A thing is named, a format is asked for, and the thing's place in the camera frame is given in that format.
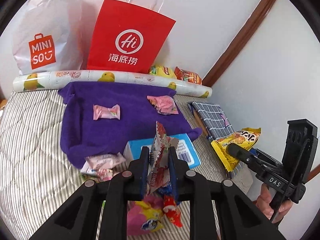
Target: purple cloth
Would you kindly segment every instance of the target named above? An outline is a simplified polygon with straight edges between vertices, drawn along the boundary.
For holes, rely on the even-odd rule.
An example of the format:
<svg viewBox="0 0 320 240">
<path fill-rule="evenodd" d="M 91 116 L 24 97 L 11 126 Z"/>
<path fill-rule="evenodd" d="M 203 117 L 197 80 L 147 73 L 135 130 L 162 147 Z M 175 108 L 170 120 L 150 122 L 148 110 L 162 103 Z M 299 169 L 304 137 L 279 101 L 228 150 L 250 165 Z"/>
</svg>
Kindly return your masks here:
<svg viewBox="0 0 320 240">
<path fill-rule="evenodd" d="M 191 129 L 179 114 L 161 115 L 147 96 L 173 97 L 169 88 L 109 82 L 71 82 L 59 90 L 67 104 L 63 115 L 60 146 L 69 161 L 82 168 L 84 158 L 91 155 L 121 152 L 129 140 L 152 138 L 156 121 L 163 124 L 168 135 L 187 133 L 193 141 L 201 129 Z M 93 105 L 120 106 L 120 120 L 93 120 Z"/>
</svg>

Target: silver screw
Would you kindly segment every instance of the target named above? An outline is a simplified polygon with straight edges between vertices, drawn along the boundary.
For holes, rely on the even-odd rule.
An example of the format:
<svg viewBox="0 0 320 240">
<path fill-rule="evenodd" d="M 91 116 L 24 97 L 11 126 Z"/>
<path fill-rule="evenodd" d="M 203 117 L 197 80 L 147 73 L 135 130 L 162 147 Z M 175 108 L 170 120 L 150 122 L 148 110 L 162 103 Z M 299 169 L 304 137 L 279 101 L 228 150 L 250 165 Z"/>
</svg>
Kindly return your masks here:
<svg viewBox="0 0 320 240">
<path fill-rule="evenodd" d="M 89 179 L 89 180 L 87 180 L 87 181 L 84 183 L 84 185 L 85 185 L 86 187 L 92 187 L 92 186 L 94 185 L 94 180 Z"/>
<path fill-rule="evenodd" d="M 132 175 L 131 171 L 124 171 L 122 172 L 122 176 L 124 176 L 125 178 L 130 177 Z"/>
<path fill-rule="evenodd" d="M 227 187 L 231 187 L 233 185 L 233 182 L 230 179 L 226 179 L 223 181 L 223 184 Z"/>
<path fill-rule="evenodd" d="M 189 171 L 186 172 L 186 175 L 187 175 L 188 177 L 194 177 L 194 176 L 196 175 L 196 172 L 189 170 Z"/>
</svg>

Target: white plastic bag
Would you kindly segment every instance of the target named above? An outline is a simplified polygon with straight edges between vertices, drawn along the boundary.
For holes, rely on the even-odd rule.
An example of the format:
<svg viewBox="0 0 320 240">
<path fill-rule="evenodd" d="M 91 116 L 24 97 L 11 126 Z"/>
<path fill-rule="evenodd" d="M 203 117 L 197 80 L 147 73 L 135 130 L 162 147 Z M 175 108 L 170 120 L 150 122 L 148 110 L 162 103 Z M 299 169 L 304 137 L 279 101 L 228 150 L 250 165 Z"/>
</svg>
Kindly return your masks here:
<svg viewBox="0 0 320 240">
<path fill-rule="evenodd" d="M 81 0 L 28 0 L 18 13 L 12 50 L 21 75 L 80 69 Z"/>
</svg>

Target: striped mattress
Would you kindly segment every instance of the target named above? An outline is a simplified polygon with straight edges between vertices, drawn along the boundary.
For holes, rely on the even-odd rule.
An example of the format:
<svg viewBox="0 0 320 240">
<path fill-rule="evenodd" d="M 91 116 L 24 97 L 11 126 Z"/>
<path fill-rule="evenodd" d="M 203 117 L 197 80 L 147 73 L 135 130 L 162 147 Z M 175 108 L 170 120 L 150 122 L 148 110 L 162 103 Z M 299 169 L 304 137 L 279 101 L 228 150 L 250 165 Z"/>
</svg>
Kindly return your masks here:
<svg viewBox="0 0 320 240">
<path fill-rule="evenodd" d="M 187 102 L 205 99 L 181 95 L 174 99 L 191 127 L 197 127 Z M 0 216 L 17 240 L 29 239 L 84 182 L 60 149 L 64 109 L 57 90 L 13 92 L 5 107 L 0 123 Z M 194 170 L 213 181 L 226 179 L 225 170 L 204 135 L 194 141 L 194 146 L 202 162 Z M 232 180 L 245 193 L 252 184 L 247 167 Z M 189 202 L 183 202 L 180 208 L 182 228 L 164 218 L 164 229 L 128 239 L 189 239 Z"/>
</svg>

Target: plaid pouch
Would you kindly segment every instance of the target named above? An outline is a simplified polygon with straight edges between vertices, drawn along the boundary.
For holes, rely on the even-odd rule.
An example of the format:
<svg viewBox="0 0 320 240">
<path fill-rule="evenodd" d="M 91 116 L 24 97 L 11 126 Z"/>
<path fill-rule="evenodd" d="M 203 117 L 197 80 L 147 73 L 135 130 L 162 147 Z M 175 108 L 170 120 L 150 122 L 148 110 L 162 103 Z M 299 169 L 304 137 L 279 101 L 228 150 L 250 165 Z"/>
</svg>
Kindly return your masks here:
<svg viewBox="0 0 320 240">
<path fill-rule="evenodd" d="M 190 102 L 188 103 L 188 107 L 192 114 L 193 109 L 199 114 L 201 121 L 209 134 L 207 138 L 210 142 L 227 137 L 235 132 L 221 109 L 221 106 L 209 103 Z M 227 172 L 227 177 L 232 179 L 243 167 L 244 163 L 239 162 L 233 171 Z"/>
</svg>

